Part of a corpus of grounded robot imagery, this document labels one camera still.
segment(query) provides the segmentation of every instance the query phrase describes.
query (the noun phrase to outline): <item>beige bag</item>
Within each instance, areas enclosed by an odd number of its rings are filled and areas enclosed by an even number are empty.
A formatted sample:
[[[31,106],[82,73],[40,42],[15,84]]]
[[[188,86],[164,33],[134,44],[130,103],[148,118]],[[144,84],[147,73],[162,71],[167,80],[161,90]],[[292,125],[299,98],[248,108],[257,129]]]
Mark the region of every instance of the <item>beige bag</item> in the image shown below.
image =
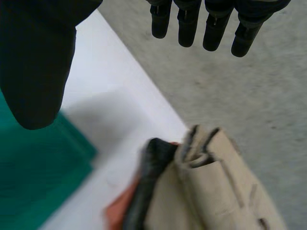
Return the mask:
[[[150,230],[285,230],[263,185],[224,131],[195,127],[159,178]]]

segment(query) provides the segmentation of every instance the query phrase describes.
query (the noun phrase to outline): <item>green mat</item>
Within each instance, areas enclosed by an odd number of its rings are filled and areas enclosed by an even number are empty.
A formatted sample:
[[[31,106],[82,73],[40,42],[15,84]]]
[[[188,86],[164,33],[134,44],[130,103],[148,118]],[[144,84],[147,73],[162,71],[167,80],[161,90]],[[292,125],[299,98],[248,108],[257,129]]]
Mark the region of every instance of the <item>green mat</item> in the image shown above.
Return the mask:
[[[35,230],[92,170],[94,147],[59,114],[23,129],[0,92],[0,229]]]

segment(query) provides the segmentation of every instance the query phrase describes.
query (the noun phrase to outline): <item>red fabric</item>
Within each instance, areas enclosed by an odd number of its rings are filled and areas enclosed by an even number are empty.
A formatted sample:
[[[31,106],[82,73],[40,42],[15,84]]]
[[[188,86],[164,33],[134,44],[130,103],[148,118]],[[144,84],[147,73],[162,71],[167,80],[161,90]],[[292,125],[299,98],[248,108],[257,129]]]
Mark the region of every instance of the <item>red fabric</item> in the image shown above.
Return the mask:
[[[132,184],[106,208],[106,218],[109,230],[121,230],[124,214],[133,197],[133,193],[139,183],[139,176],[136,176]]]

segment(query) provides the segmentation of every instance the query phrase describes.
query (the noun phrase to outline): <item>concrete floor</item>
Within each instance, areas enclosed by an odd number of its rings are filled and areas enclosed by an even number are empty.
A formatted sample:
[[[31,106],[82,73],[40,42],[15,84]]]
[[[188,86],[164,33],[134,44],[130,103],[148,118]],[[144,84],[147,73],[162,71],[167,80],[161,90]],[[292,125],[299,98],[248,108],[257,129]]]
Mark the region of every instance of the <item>concrete floor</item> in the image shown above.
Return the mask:
[[[292,230],[307,229],[307,1],[295,0],[262,27],[244,58],[231,55],[233,13],[219,49],[177,42],[173,4],[166,38],[151,35],[145,0],[105,0],[100,12],[157,87],[189,124],[221,126],[263,181]]]

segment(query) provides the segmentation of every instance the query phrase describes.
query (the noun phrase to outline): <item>black glove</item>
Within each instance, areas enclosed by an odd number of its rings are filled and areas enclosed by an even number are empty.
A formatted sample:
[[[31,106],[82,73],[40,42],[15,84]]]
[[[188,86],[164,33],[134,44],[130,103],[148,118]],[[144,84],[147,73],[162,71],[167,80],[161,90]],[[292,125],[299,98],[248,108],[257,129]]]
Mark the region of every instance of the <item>black glove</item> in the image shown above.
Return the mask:
[[[75,49],[75,26],[102,0],[0,0],[0,87],[24,128],[56,118]]]
[[[152,34],[156,38],[166,35],[172,0],[147,0],[152,6]],[[190,47],[193,44],[202,0],[174,0],[179,7],[179,44]],[[231,52],[243,57],[252,45],[262,24],[289,4],[290,0],[205,0],[209,12],[203,38],[203,47],[215,51],[224,35],[229,17],[234,8],[240,20]]]

